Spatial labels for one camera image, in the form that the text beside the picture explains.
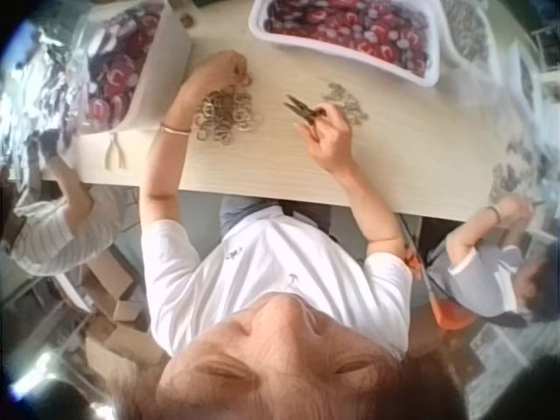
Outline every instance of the bangle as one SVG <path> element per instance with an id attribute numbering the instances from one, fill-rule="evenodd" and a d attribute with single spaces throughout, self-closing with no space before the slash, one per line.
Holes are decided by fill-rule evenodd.
<path id="1" fill-rule="evenodd" d="M 159 124 L 159 129 L 166 132 L 166 133 L 170 133 L 170 134 L 178 134 L 180 136 L 186 136 L 189 137 L 189 135 L 191 134 L 191 129 L 172 129 L 171 127 L 167 127 L 165 124 L 163 124 L 162 122 Z"/>
<path id="2" fill-rule="evenodd" d="M 488 206 L 487 207 L 488 210 L 491 210 L 495 215 L 496 215 L 496 219 L 498 219 L 498 224 L 501 224 L 501 214 L 498 211 L 498 209 L 496 208 L 496 206 Z"/>

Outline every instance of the person's left hand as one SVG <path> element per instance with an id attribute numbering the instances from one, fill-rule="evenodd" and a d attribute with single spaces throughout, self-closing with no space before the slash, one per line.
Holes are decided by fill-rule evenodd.
<path id="1" fill-rule="evenodd" d="M 185 87 L 194 88 L 203 97 L 215 90 L 241 84 L 247 77 L 247 59 L 227 50 L 211 55 L 192 72 Z"/>

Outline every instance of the table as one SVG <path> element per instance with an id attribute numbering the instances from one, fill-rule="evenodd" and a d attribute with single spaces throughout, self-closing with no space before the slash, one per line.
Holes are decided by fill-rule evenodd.
<path id="1" fill-rule="evenodd" d="M 417 87 L 369 66 L 259 41 L 247 26 L 251 4 L 227 0 L 189 9 L 197 21 L 189 30 L 189 68 L 222 49 L 245 54 L 254 80 L 253 108 L 262 121 L 229 146 L 191 139 L 180 189 L 347 205 L 344 193 L 307 155 L 292 126 L 297 118 L 283 105 L 288 93 L 319 103 L 333 81 L 370 116 L 354 132 L 353 154 L 397 212 L 463 221 L 487 203 L 502 144 L 482 109 L 461 109 L 440 88 Z M 153 136 L 154 131 L 119 134 L 125 170 L 105 169 L 106 134 L 74 141 L 71 160 L 86 183 L 137 186 Z"/>

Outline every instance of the person in gray shirt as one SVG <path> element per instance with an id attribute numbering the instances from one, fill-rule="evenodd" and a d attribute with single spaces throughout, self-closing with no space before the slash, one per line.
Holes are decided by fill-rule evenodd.
<path id="1" fill-rule="evenodd" d="M 484 318 L 509 313 L 527 322 L 557 319 L 557 241 L 531 260 L 519 249 L 534 212 L 531 201 L 515 195 L 482 208 L 428 254 L 430 280 Z M 499 225 L 508 228 L 500 246 L 484 240 Z"/>

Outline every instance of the pants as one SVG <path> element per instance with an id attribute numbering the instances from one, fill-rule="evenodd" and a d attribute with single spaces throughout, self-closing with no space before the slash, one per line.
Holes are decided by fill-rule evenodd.
<path id="1" fill-rule="evenodd" d="M 250 214 L 272 206 L 280 206 L 283 213 L 288 216 L 292 216 L 294 213 L 302 214 L 315 222 L 319 230 L 329 235 L 331 228 L 331 206 L 281 199 L 259 199 L 257 197 L 243 197 L 241 195 L 225 195 L 221 200 L 220 208 L 221 237 L 223 238 L 231 228 Z"/>

